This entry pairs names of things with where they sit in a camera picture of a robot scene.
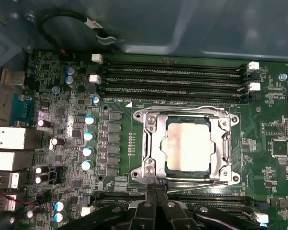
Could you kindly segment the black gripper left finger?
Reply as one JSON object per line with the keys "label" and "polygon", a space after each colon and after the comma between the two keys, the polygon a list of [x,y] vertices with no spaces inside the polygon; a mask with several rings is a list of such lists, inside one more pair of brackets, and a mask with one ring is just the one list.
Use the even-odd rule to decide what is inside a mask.
{"label": "black gripper left finger", "polygon": [[156,184],[146,186],[146,200],[136,203],[136,207],[125,209],[110,205],[94,211],[60,230],[153,230],[156,222],[158,198]]}

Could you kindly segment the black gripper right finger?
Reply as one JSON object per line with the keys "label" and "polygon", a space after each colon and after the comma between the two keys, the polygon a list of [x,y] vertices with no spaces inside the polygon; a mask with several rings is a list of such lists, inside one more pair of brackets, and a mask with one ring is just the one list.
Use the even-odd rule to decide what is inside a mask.
{"label": "black gripper right finger", "polygon": [[183,209],[177,201],[169,201],[163,184],[156,185],[156,200],[174,230],[263,230],[264,227],[210,206]]}

